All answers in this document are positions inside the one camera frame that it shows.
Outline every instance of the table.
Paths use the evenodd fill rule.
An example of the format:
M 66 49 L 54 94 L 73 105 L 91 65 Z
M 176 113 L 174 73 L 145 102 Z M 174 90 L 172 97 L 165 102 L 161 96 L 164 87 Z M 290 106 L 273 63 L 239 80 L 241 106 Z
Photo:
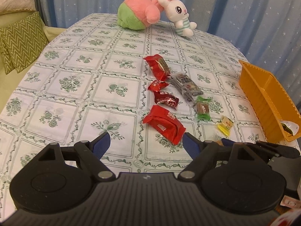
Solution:
M 154 105 L 147 90 L 155 79 L 143 60 L 160 54 L 172 73 L 185 71 L 210 102 L 211 120 L 198 121 L 177 89 L 164 90 L 180 99 L 169 109 L 199 140 L 222 137 L 217 123 L 234 121 L 230 139 L 265 140 L 238 80 L 244 55 L 229 41 L 194 30 L 178 36 L 172 23 L 160 21 L 142 31 L 123 29 L 114 14 L 91 14 L 54 39 L 23 78 L 0 115 L 1 220 L 14 211 L 11 178 L 50 142 L 70 146 L 93 140 L 103 131 L 111 146 L 101 161 L 114 173 L 174 172 L 191 161 L 182 142 L 173 146 L 142 124 Z M 299 149 L 296 141 L 289 145 Z

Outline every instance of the star pattern curtain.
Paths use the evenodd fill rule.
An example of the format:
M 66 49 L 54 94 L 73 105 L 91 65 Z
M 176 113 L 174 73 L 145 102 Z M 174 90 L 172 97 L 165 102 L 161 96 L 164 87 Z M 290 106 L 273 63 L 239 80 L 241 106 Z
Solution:
M 275 74 L 301 102 L 301 0 L 182 0 L 197 29 L 231 41 Z M 67 28 L 91 13 L 117 13 L 123 0 L 36 0 L 49 26 Z M 167 20 L 164 13 L 162 20 Z

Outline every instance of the beige sofa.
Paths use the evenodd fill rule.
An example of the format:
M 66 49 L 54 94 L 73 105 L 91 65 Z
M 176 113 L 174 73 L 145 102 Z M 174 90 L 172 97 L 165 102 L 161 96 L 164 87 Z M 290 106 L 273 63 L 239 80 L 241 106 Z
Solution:
M 33 12 L 16 12 L 0 15 L 0 27 L 4 27 L 6 25 L 20 21 L 32 13 Z M 66 30 L 64 28 L 48 27 L 45 26 L 44 23 L 43 29 L 49 42 Z M 14 69 L 12 72 L 6 75 L 4 72 L 2 57 L 0 55 L 0 113 L 5 107 L 5 104 L 7 103 L 11 93 L 16 89 L 20 81 L 23 79 L 23 77 L 35 62 L 36 60 L 20 73 L 17 73 Z

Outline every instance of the bunny eye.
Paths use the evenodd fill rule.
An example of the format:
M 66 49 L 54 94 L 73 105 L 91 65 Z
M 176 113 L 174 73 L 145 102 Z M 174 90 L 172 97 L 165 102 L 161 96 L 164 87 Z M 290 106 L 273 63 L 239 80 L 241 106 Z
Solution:
M 182 9 L 181 9 L 179 6 L 177 6 L 177 7 L 176 7 L 176 11 L 177 11 L 177 13 L 180 14 L 180 13 L 182 12 Z

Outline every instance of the bunny ear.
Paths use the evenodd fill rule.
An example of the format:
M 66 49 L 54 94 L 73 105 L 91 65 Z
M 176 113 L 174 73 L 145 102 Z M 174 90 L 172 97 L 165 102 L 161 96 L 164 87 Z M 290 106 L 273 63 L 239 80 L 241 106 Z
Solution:
M 158 2 L 164 8 L 167 7 L 167 5 L 169 4 L 168 0 L 158 0 Z

